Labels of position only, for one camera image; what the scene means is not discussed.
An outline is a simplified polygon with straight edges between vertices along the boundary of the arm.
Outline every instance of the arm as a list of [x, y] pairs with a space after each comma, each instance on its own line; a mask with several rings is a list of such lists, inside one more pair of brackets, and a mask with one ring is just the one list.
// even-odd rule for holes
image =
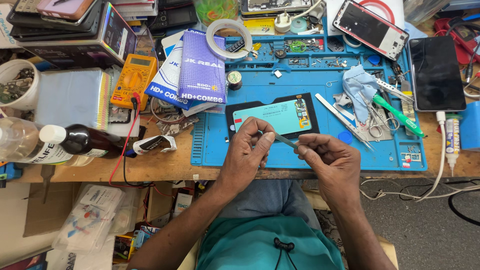
[[127, 269], [176, 270], [221, 209], [252, 182], [258, 166], [265, 167], [275, 140], [273, 132], [273, 127], [263, 120], [245, 120], [230, 142], [213, 186], [143, 244]]
[[395, 270], [382, 250], [360, 204], [360, 152], [323, 134], [299, 136], [299, 159], [318, 176], [323, 199], [334, 214], [352, 270]]

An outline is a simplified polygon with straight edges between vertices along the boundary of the hand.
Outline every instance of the hand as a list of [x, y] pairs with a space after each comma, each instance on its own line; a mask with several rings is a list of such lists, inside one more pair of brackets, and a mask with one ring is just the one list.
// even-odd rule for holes
[[273, 141], [272, 125], [255, 117], [247, 118], [230, 140], [217, 185], [233, 196], [242, 192], [257, 174], [258, 166], [265, 168]]
[[318, 176], [323, 199], [330, 207], [360, 205], [360, 152], [325, 134], [299, 136], [299, 159], [305, 160]]

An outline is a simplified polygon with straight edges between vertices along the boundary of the purple package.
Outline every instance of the purple package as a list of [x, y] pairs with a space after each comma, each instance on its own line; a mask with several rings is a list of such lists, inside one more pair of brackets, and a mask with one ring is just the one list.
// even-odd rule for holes
[[[214, 36], [215, 43], [225, 49], [225, 38]], [[225, 64], [212, 54], [205, 32], [185, 31], [180, 70], [179, 96], [189, 100], [226, 103]]]

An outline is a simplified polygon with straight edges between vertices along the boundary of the blue silicone repair mat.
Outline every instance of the blue silicone repair mat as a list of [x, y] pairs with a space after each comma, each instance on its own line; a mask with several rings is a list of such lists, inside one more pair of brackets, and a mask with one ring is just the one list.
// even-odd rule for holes
[[[303, 53], [289, 52], [283, 59], [278, 59], [270, 52], [277, 49], [284, 49], [284, 41], [299, 38], [315, 38], [324, 40], [324, 49], [308, 50]], [[366, 72], [375, 71], [382, 72], [382, 80], [388, 82], [388, 76], [395, 76], [390, 67], [390, 62], [385, 61], [382, 57], [381, 62], [377, 66], [373, 66], [367, 61], [367, 58], [375, 54], [369, 48], [360, 46], [352, 48], [347, 46], [341, 36], [337, 36], [338, 40], [343, 43], [344, 51], [333, 52], [327, 47], [327, 35], [307, 35], [307, 36], [262, 36], [253, 37], [253, 43], [260, 42], [262, 47], [259, 49], [258, 59], [253, 58], [251, 61], [227, 61], [225, 67], [227, 71], [236, 70], [242, 75], [243, 86], [237, 91], [228, 92], [227, 105], [244, 103], [259, 100], [264, 104], [271, 103], [275, 98], [297, 95], [302, 93], [311, 93], [315, 114], [320, 133], [337, 136], [340, 132], [345, 131], [345, 126], [330, 112], [320, 101], [315, 98], [316, 93], [320, 93], [330, 104], [334, 104], [333, 94], [342, 93], [342, 77], [343, 73], [351, 66], [356, 66], [360, 62]], [[238, 37], [228, 37], [227, 47], [238, 41]], [[322, 60], [323, 57], [339, 57], [339, 63], [347, 61], [347, 67], [328, 67], [327, 62], [332, 60]], [[271, 74], [272, 64], [280, 62], [289, 64], [294, 57], [305, 58], [306, 65], [293, 64], [289, 65], [292, 71], [286, 72], [280, 69], [282, 76], [280, 78]], [[405, 51], [398, 60], [403, 72], [408, 70], [407, 54]], [[332, 83], [331, 87], [327, 87], [329, 81], [338, 81]], [[402, 111], [401, 102], [398, 98], [390, 96], [392, 105]], [[229, 146], [225, 142], [228, 137], [227, 119], [225, 114], [218, 113], [198, 113], [200, 121], [197, 122], [193, 129], [192, 143], [192, 165], [203, 166], [222, 166]], [[377, 149], [372, 151], [363, 143], [353, 137], [351, 146], [357, 148], [361, 152], [361, 168], [362, 170], [385, 170], [385, 171], [425, 171], [427, 170], [427, 162], [423, 154], [422, 139], [418, 136], [406, 135], [405, 126], [402, 125], [397, 131], [392, 133], [393, 139], [383, 140], [379, 142], [371, 141], [370, 143]], [[408, 147], [415, 146], [416, 153], [420, 153], [420, 161], [412, 161], [406, 165], [405, 155], [408, 153]], [[268, 168], [299, 168], [307, 169], [309, 166], [302, 160], [297, 158], [293, 153], [293, 148], [286, 144], [276, 141], [268, 156]]]

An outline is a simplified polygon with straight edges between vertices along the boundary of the cleaning liquid bottle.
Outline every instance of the cleaning liquid bottle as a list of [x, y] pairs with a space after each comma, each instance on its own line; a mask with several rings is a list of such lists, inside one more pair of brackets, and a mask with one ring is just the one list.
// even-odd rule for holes
[[445, 116], [445, 118], [445, 157], [447, 158], [448, 165], [450, 165], [453, 177], [453, 169], [456, 164], [456, 159], [460, 154], [460, 120], [462, 119], [462, 116], [449, 113]]
[[15, 117], [0, 119], [0, 160], [66, 166], [84, 166], [93, 158], [74, 156], [55, 144], [38, 139], [41, 125]]
[[117, 135], [108, 134], [82, 124], [73, 124], [66, 128], [46, 125], [40, 130], [40, 140], [59, 144], [72, 155], [82, 155], [104, 159], [119, 157], [124, 141]]

